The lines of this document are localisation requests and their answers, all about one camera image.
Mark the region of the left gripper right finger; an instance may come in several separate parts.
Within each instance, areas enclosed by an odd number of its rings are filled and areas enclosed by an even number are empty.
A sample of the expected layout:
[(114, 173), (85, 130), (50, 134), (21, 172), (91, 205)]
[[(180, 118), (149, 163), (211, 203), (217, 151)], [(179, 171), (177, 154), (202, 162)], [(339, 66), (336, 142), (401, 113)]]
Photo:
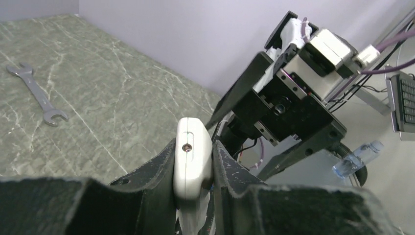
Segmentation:
[(212, 149), (218, 235), (396, 235), (368, 190), (268, 185), (237, 163), (220, 141)]

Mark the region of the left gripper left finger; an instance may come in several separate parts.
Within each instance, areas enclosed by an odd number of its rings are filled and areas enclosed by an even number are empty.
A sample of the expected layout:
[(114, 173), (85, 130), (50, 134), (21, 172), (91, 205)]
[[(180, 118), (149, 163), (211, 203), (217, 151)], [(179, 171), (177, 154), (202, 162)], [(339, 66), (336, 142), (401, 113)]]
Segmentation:
[(157, 156), (112, 181), (1, 177), (3, 235), (172, 235), (175, 140)]

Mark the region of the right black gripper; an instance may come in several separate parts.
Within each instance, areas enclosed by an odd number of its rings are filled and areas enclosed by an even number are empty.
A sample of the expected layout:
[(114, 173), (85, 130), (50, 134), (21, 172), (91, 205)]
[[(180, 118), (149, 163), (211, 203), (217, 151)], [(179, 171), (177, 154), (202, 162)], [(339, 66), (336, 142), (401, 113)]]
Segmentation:
[(292, 135), (303, 139), (271, 157), (257, 175), (262, 181), (339, 143), (347, 132), (310, 87), (296, 80), (296, 73), (279, 69), (261, 91), (252, 89), (272, 62), (265, 52), (258, 52), (217, 103), (205, 125), (209, 130), (233, 110), (243, 124), (256, 129), (272, 145)]

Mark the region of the white remote control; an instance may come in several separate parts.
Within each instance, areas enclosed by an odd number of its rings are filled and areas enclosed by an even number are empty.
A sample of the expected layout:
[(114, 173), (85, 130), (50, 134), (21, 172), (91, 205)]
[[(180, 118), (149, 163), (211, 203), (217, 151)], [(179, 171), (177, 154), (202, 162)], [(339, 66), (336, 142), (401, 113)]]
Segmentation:
[(176, 134), (173, 190), (184, 235), (196, 235), (205, 224), (213, 182), (212, 141), (194, 117), (179, 120)]

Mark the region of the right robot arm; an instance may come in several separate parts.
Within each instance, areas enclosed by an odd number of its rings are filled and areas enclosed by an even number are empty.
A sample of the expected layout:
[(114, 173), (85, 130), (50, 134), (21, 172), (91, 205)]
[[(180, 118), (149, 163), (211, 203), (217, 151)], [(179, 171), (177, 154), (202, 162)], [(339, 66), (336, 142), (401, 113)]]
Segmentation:
[(346, 128), (327, 110), (325, 97), (350, 75), (356, 51), (327, 29), (287, 12), (259, 52), (218, 102), (206, 127), (236, 158), (247, 139), (299, 143), (261, 163), (267, 180), (320, 150), (338, 146)]

